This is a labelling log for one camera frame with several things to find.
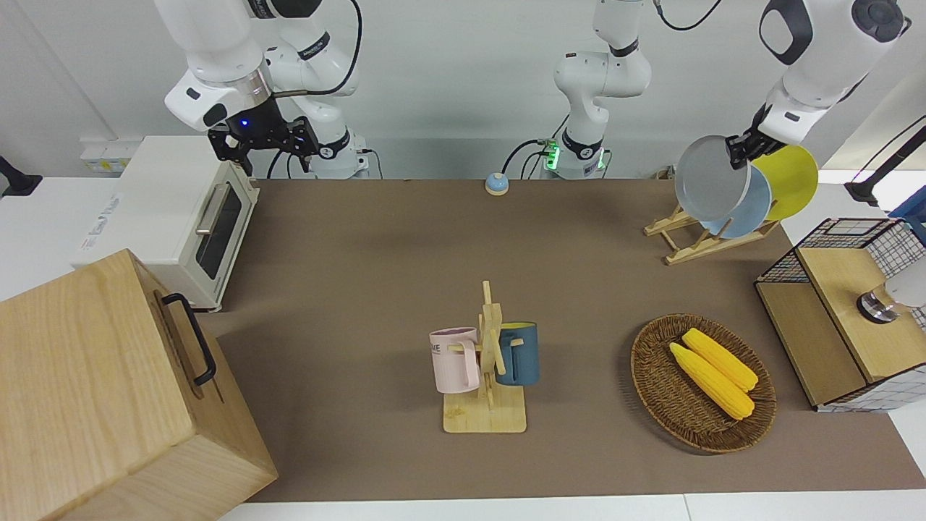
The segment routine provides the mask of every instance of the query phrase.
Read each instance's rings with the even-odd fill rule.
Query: wooden cabinet
[[[276,478],[167,295],[123,250],[0,302],[0,519],[212,520]]]

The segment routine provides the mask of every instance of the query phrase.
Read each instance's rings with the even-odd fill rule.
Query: blue mug
[[[503,386],[532,386],[540,380],[540,353],[537,349],[537,324],[508,322],[502,324],[498,338],[505,361],[505,374],[495,373]]]

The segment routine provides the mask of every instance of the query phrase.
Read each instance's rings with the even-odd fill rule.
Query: white wall
[[[666,0],[676,23],[697,19],[709,0]],[[344,101],[351,125],[381,150],[393,177],[484,176],[524,139],[549,135],[568,110],[553,83],[562,53],[607,50],[591,29],[592,0],[361,0],[365,39],[362,82]],[[778,63],[757,38],[764,2],[726,2],[702,27],[687,33],[661,25],[647,2],[641,47],[654,65],[652,85],[635,99],[608,100],[606,143],[615,151],[609,176],[646,175],[677,160],[706,133],[739,133],[752,119]],[[807,140],[820,163],[875,109],[920,60],[926,48],[926,3],[906,0],[922,20],[862,87],[821,122]],[[120,138],[190,133],[163,107],[162,98],[185,64],[150,0],[0,0],[21,7],[47,42],[41,48],[3,31],[0,67],[22,76],[2,80],[0,150],[25,170],[82,172],[78,138],[112,129]],[[355,23],[347,0],[328,0],[319,14],[336,43],[351,49]],[[256,22],[272,44],[272,22]],[[36,61],[63,66],[57,78]],[[71,80],[73,90],[60,88]],[[94,111],[102,121],[94,118]],[[256,161],[258,169],[266,155]]]
[[[913,62],[910,70],[910,74],[846,140],[845,145],[830,158],[826,168],[858,170],[897,133],[926,114],[926,58]],[[871,163],[871,168],[874,170],[881,166],[891,153],[901,147],[924,124],[926,123],[917,125],[898,138],[892,146],[884,150],[883,155]],[[926,170],[926,146],[911,154],[900,168]]]

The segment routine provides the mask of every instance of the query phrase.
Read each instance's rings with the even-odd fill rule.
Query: oven window
[[[225,258],[225,250],[228,248],[229,241],[232,240],[234,225],[238,222],[238,216],[241,215],[241,199],[238,198],[232,184],[226,184],[229,186],[229,196],[225,199],[225,204],[219,213],[216,228],[212,235],[206,235],[199,241],[199,249],[196,251],[196,262],[212,280],[216,280],[219,266]]]

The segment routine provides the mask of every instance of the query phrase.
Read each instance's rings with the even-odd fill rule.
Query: yellow corn cob
[[[701,330],[691,328],[682,335],[682,340],[688,347],[701,355],[701,358],[717,368],[724,376],[745,392],[756,388],[758,376],[749,369],[745,363],[718,344],[716,340],[705,335]]]
[[[756,408],[752,399],[713,365],[675,342],[669,344],[669,349],[683,371],[732,419],[742,420],[752,414]]]

